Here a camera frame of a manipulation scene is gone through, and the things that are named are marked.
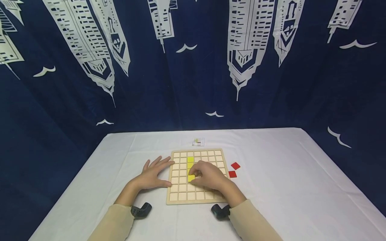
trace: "skyscraper print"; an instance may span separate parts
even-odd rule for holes
[[[90,3],[103,29],[110,52],[125,74],[129,76],[129,50],[113,0],[91,0]]]
[[[24,61],[24,59],[17,50],[15,44],[12,42],[11,38],[8,36],[8,32],[17,32],[17,30],[0,7],[0,64],[6,65],[8,69],[11,70],[11,72],[18,79],[20,79],[9,64]]]
[[[43,2],[87,76],[113,97],[111,57],[86,0]]]
[[[275,0],[229,0],[228,66],[236,101],[264,57],[274,4]]]
[[[354,21],[362,0],[338,0],[335,11],[332,14],[330,23],[327,28],[330,28],[330,36],[327,43],[330,43],[332,35],[337,28],[349,29]]]
[[[279,0],[276,9],[275,50],[279,56],[279,67],[287,56],[293,39],[295,38],[298,24],[305,0]]]
[[[177,9],[177,0],[147,0],[154,32],[165,53],[164,39],[174,37],[171,10]]]
[[[19,7],[20,3],[23,3],[20,0],[0,0],[0,2],[5,6],[5,8],[12,13],[23,25],[23,20],[20,12],[22,11]]]

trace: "table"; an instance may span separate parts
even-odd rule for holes
[[[205,147],[193,147],[193,137],[204,137]],[[232,180],[285,241],[386,240],[386,218],[311,137],[275,128],[108,134],[30,241],[87,240],[147,159],[187,148],[222,148],[229,170],[238,162]],[[167,206],[166,191],[139,194],[135,206],[153,209],[127,240],[240,240],[229,221],[214,218],[212,204]]]

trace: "sleeve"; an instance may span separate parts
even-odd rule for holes
[[[87,241],[124,241],[133,225],[131,207],[110,206]]]
[[[250,200],[230,209],[229,218],[243,241],[283,241]]]

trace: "navy blue curtain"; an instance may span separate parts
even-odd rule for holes
[[[113,132],[300,127],[386,214],[386,2],[57,2],[0,0],[1,240],[27,240]]]

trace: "grid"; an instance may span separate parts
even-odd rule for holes
[[[191,180],[199,177],[188,175],[194,163],[202,160],[215,165],[229,178],[222,149],[174,151],[172,157],[175,164],[169,171],[172,186],[168,187],[167,205],[226,202],[219,191],[190,184]]]
[[[204,138],[193,138],[192,146],[194,147],[203,147],[204,146]]]

